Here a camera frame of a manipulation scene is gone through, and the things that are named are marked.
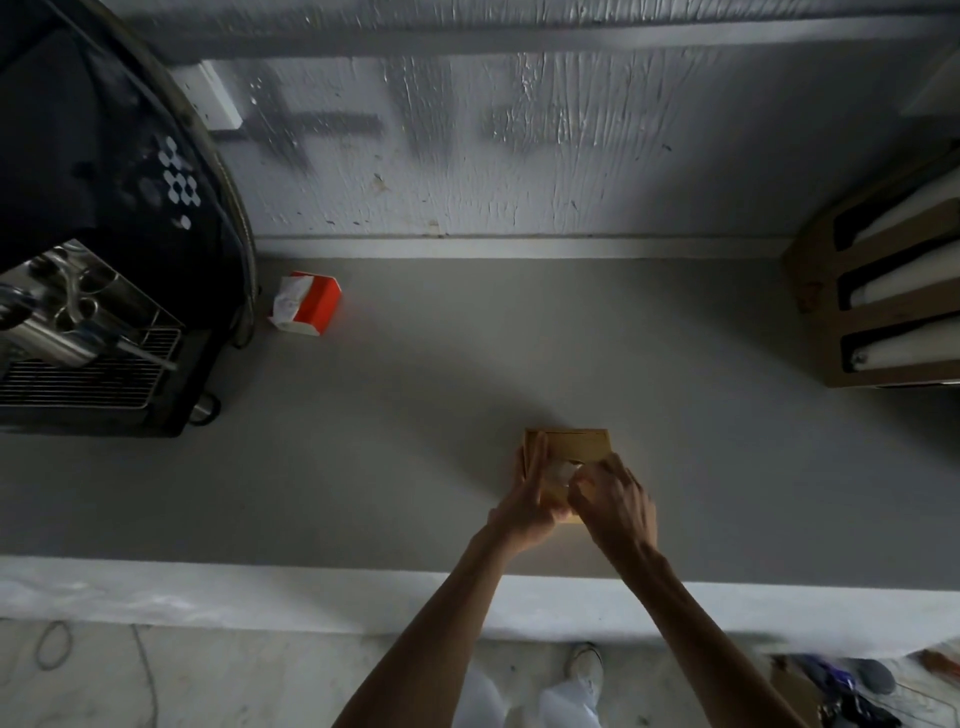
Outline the red and white tissue box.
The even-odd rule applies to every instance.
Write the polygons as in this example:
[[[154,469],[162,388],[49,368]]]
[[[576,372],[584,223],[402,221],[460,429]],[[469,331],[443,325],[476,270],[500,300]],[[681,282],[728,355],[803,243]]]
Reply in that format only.
[[[341,298],[334,276],[294,271],[280,278],[268,321],[283,333],[321,336]]]

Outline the white wall socket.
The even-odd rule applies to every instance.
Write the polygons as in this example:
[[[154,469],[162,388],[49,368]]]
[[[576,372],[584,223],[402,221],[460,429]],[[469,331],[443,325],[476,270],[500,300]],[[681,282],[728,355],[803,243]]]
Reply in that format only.
[[[213,61],[175,66],[171,75],[204,127],[210,132],[236,132],[243,118]]]

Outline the black espresso machine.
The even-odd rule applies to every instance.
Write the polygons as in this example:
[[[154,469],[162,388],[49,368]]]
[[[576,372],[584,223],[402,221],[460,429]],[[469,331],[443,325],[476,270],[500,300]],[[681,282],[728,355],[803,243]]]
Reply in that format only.
[[[258,293],[244,204],[157,56],[101,0],[0,0],[0,432],[209,425]]]

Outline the white cup stack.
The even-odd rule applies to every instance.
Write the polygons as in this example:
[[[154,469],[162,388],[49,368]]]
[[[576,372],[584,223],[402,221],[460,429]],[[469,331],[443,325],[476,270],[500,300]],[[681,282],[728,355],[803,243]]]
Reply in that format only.
[[[850,249],[950,200],[960,200],[960,164],[895,179],[847,200],[831,223],[830,249]]]
[[[960,361],[960,315],[926,322],[910,330],[853,348],[854,372]]]
[[[847,300],[856,309],[954,280],[960,280],[960,238],[857,285]]]

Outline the blue and black floor clutter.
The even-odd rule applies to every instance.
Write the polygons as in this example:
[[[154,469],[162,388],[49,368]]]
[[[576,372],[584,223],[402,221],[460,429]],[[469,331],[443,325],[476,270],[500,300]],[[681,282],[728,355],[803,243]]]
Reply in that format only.
[[[771,683],[807,728],[905,728],[860,693],[853,675],[819,657],[774,656]]]

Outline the small brown cardboard box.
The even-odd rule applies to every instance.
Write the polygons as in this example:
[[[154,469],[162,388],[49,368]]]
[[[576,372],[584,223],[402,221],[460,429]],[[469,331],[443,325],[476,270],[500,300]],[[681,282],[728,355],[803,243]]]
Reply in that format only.
[[[524,440],[534,433],[546,433],[548,435],[550,462],[560,459],[577,460],[586,464],[600,460],[613,452],[609,431],[606,429],[527,428],[523,435],[522,445]],[[557,521],[558,526],[582,524],[581,517],[570,509],[568,489],[552,488],[543,477],[543,491],[550,496],[553,506],[566,508],[566,516],[564,519]]]

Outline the person's right forearm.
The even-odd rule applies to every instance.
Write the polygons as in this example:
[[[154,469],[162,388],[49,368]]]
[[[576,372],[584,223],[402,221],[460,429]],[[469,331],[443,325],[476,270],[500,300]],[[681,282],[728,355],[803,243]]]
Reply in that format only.
[[[807,728],[647,542],[608,559],[642,603],[711,728]]]

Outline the person's right hand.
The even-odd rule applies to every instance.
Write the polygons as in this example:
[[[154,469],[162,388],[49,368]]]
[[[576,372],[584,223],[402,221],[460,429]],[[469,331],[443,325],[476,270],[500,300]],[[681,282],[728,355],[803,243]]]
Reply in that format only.
[[[632,508],[622,506],[606,511],[575,512],[591,539],[618,572],[630,569],[658,551],[656,505],[639,480],[634,479],[639,488],[639,503]]]

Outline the person's left forearm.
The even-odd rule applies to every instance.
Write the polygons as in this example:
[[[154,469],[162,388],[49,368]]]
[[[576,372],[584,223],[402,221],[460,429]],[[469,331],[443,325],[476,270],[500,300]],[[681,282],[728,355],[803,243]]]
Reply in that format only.
[[[347,701],[331,728],[452,728],[516,534],[487,525]]]

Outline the person's white trousers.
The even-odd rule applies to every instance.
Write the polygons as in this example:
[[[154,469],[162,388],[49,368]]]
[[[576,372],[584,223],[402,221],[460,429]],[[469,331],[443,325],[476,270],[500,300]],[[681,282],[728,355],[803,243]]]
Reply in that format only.
[[[602,728],[598,703],[604,677],[600,662],[585,668],[571,666],[565,680],[539,694],[531,728]],[[493,680],[471,664],[451,728],[507,728],[513,711]]]

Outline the brown wooden cup dispenser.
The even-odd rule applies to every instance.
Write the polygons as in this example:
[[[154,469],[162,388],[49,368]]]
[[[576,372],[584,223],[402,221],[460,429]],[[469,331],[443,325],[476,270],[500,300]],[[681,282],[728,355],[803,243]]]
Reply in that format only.
[[[943,361],[871,370],[856,370],[854,364],[858,349],[960,317],[960,273],[876,302],[851,303],[855,288],[869,278],[960,238],[960,199],[949,199],[855,242],[857,234],[882,213],[957,165],[960,139],[938,143],[889,166],[814,215],[783,254],[782,266],[814,367],[826,387],[960,382],[960,352]]]

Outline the person's grey shoe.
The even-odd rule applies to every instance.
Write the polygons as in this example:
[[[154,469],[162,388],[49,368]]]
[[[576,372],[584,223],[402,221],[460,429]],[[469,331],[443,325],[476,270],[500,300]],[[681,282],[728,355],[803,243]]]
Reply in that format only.
[[[564,667],[567,681],[579,685],[596,703],[604,686],[605,667],[599,647],[591,642],[574,645]]]

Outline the person's left hand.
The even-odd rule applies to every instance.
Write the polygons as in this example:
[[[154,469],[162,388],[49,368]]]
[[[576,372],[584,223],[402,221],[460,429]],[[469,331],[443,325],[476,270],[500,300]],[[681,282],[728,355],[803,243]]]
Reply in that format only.
[[[567,516],[564,506],[541,510],[522,502],[522,448],[515,455],[510,491],[488,515],[484,532],[491,535],[508,560],[541,544]]]

